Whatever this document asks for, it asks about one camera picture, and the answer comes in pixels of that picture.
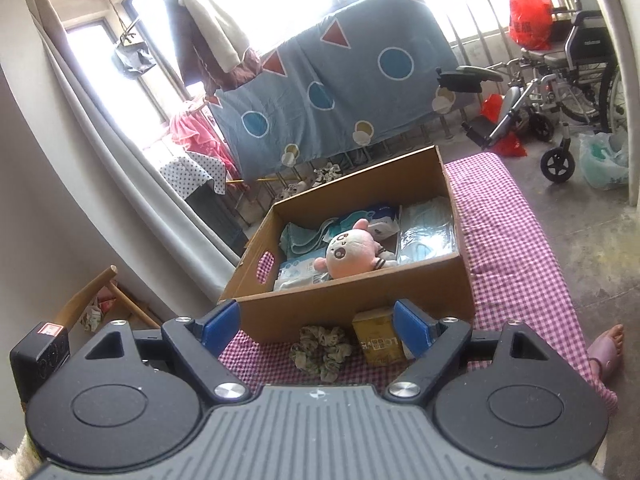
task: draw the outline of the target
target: wheelchair caster wheel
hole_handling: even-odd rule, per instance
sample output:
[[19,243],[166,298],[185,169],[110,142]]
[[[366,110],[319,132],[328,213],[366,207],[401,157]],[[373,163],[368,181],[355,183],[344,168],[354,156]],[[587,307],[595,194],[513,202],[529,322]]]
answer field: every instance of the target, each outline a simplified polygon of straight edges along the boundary
[[534,112],[529,116],[529,131],[542,142],[551,142],[554,138],[554,124],[546,115]]
[[540,170],[551,182],[562,184],[574,174],[574,156],[560,147],[547,150],[540,159]]

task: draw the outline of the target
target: scrunchie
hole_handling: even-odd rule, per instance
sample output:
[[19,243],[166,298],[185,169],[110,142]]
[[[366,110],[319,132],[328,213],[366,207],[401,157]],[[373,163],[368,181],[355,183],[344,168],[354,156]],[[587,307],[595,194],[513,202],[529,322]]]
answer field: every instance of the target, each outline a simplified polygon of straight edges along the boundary
[[331,330],[323,326],[303,326],[300,343],[291,347],[289,357],[297,369],[312,377],[320,376],[322,382],[333,383],[338,378],[340,365],[352,351],[344,330],[339,326]]

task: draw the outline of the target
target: hanging sheet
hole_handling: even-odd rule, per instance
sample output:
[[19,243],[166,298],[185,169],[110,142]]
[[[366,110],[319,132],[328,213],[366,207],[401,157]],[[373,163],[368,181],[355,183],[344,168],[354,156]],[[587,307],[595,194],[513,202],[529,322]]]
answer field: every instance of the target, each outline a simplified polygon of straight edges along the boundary
[[469,104],[471,95],[438,86],[436,68],[457,66],[423,0],[361,0],[281,44],[260,75],[219,90],[210,108],[252,179]]

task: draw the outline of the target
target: foot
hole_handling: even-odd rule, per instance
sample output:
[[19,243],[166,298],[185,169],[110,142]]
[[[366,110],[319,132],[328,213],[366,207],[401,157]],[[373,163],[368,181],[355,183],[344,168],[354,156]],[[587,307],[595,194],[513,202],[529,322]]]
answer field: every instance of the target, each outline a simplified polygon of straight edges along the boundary
[[589,365],[594,378],[607,379],[622,360],[624,327],[616,325],[603,332],[589,347]]

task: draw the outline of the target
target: pink slipper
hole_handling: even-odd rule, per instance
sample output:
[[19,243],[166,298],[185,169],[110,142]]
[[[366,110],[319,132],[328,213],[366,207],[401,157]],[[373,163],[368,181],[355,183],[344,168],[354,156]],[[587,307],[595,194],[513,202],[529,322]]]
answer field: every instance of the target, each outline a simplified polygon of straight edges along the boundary
[[600,334],[587,350],[589,361],[596,361],[600,365],[600,380],[607,379],[618,366],[622,357],[616,351],[616,344],[607,333]]

